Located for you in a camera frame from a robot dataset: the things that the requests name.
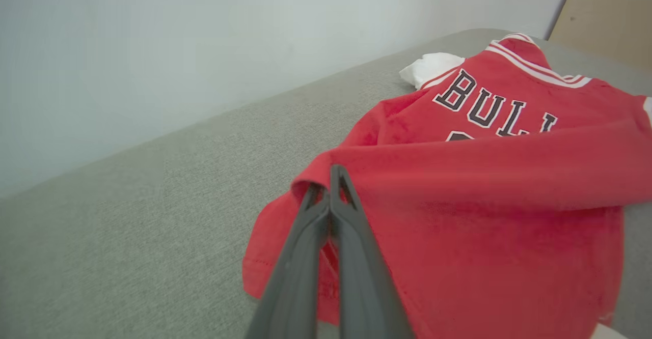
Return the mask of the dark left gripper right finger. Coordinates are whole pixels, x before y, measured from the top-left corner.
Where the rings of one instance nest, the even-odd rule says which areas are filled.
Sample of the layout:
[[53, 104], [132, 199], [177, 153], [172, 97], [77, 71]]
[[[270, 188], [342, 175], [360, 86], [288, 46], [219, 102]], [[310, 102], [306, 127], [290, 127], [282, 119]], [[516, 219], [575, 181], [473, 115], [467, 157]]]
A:
[[340, 339], [415, 339], [349, 172], [331, 168], [329, 209], [339, 253]]

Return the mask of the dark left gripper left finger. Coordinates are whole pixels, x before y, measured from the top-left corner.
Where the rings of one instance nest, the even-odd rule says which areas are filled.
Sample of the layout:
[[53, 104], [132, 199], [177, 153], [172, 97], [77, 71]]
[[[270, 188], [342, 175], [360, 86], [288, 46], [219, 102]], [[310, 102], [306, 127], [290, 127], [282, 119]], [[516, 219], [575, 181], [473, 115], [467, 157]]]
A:
[[328, 236], [329, 192], [311, 184], [246, 339], [316, 339], [320, 250]]

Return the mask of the red Bulls jersey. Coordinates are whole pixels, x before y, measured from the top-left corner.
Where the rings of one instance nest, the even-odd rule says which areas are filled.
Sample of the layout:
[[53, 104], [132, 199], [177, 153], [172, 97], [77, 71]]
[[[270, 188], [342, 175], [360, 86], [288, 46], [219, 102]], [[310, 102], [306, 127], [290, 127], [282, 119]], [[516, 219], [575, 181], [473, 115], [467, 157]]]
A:
[[523, 34], [426, 54], [259, 214], [260, 299], [312, 183], [349, 173], [417, 339], [590, 339], [615, 311], [623, 209], [652, 201], [652, 98], [560, 75]]

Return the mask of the grey fabric sofa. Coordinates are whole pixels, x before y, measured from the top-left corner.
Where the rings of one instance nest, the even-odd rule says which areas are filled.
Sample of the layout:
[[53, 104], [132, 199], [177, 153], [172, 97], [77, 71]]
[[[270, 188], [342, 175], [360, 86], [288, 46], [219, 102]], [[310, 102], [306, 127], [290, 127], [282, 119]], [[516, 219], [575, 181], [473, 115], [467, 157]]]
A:
[[[0, 339], [242, 339], [258, 298], [242, 263], [261, 211], [375, 105], [416, 91], [426, 54], [471, 58], [473, 29], [339, 72], [0, 202]], [[554, 72], [627, 86], [537, 44]]]

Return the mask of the beige wooden panel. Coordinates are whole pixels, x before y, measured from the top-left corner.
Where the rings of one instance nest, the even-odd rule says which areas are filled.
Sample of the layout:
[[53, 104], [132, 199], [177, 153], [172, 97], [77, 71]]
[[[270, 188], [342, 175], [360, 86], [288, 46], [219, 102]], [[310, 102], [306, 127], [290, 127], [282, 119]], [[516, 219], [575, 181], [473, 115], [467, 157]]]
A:
[[548, 40], [652, 72], [652, 0], [565, 0]]

